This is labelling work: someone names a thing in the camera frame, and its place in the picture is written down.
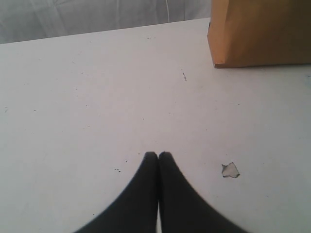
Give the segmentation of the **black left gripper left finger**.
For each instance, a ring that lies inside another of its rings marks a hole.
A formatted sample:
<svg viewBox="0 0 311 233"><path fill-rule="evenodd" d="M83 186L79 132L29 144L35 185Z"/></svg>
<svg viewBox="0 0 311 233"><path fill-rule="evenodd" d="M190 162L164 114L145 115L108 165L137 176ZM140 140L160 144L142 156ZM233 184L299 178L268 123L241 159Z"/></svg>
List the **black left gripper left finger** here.
<svg viewBox="0 0 311 233"><path fill-rule="evenodd" d="M158 211L158 158L145 153L122 193L78 233L155 233Z"/></svg>

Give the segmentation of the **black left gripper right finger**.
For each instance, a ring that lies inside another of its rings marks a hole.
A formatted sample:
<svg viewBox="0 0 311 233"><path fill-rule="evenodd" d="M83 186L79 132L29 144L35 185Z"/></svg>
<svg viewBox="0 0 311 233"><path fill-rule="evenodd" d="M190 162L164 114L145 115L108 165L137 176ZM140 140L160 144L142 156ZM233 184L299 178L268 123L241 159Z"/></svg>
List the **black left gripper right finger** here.
<svg viewBox="0 0 311 233"><path fill-rule="evenodd" d="M163 233L242 233L192 188L169 152L158 157L158 200Z"/></svg>

